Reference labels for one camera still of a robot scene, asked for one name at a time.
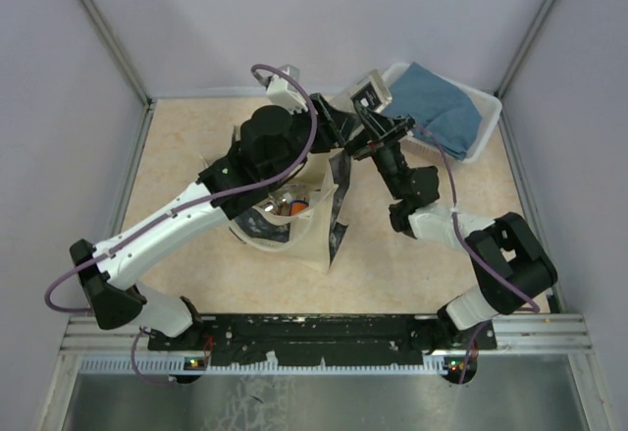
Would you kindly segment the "cream canvas tote bag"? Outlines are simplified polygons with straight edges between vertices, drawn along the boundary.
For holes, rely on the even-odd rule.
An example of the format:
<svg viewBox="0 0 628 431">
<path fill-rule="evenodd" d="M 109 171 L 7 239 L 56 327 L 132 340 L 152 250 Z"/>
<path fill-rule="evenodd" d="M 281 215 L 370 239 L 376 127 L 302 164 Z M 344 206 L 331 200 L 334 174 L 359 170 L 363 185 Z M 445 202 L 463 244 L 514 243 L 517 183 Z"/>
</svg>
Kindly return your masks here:
<svg viewBox="0 0 628 431">
<path fill-rule="evenodd" d="M 350 173 L 351 161 L 343 150 L 310 153 L 284 181 L 213 203 L 234 213 L 230 231 L 244 244 L 325 273 L 347 229 L 338 217 Z M 288 203 L 302 199 L 309 207 L 294 216 L 272 215 L 262 208 L 269 197 Z"/>
</svg>

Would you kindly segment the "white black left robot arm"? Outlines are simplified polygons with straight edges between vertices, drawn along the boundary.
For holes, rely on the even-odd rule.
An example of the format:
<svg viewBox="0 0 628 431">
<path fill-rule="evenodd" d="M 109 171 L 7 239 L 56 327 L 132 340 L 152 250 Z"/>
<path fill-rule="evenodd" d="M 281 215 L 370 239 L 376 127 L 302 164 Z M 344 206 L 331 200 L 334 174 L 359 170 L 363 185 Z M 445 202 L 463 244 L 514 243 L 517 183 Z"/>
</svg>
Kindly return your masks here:
<svg viewBox="0 0 628 431">
<path fill-rule="evenodd" d="M 350 181 L 345 152 L 357 115 L 320 94 L 313 109 L 265 105 L 235 128 L 225 156 L 175 199 L 107 241 L 70 248 L 98 326 L 148 327 L 183 349 L 204 326 L 192 303 L 141 285 L 160 260 L 193 238 L 227 226 L 245 244 L 326 272 L 347 226 L 338 220 Z"/>
</svg>

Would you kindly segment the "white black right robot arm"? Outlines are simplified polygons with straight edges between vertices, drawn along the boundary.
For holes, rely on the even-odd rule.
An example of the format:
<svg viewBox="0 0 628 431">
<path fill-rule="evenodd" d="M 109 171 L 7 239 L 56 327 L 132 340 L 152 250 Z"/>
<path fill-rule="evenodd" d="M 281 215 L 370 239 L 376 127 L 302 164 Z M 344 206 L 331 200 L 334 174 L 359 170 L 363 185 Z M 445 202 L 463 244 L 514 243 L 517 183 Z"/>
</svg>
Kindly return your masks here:
<svg viewBox="0 0 628 431">
<path fill-rule="evenodd" d="M 401 150 L 402 138 L 415 126 L 412 118 L 387 118 L 356 104 L 347 119 L 350 133 L 343 147 L 353 159 L 375 164 L 394 201 L 392 228 L 470 258 L 475 285 L 438 310 L 424 349 L 461 348 L 499 315 L 522 307 L 539 312 L 535 299 L 555 285 L 557 271 L 525 219 L 514 212 L 495 219 L 467 215 L 456 202 L 441 206 L 438 168 L 412 168 Z"/>
</svg>

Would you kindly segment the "clear square bottle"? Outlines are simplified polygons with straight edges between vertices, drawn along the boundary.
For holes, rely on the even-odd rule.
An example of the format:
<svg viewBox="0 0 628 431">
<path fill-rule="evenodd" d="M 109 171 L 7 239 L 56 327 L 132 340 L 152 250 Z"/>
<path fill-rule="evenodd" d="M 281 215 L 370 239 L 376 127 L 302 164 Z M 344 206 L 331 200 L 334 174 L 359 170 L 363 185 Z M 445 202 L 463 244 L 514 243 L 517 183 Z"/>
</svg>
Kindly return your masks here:
<svg viewBox="0 0 628 431">
<path fill-rule="evenodd" d="M 373 69 L 329 100 L 330 112 L 356 115 L 356 107 L 381 113 L 393 101 L 382 73 Z"/>
</svg>

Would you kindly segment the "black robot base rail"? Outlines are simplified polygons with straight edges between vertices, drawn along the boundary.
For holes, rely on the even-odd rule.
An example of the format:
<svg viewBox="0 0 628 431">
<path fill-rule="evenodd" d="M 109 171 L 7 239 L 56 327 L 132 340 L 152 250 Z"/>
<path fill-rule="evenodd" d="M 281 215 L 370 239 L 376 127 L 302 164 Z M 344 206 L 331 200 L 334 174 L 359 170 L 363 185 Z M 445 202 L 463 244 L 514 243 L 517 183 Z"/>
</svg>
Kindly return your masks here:
<svg viewBox="0 0 628 431">
<path fill-rule="evenodd" d="M 423 366 L 445 353 L 445 377 L 470 381 L 481 350 L 495 350 L 491 322 L 457 331 L 437 316 L 265 315 L 205 316 L 176 338 L 150 334 L 151 351 L 201 353 L 191 367 L 260 366 L 274 358 L 281 367 L 334 371 Z"/>
</svg>

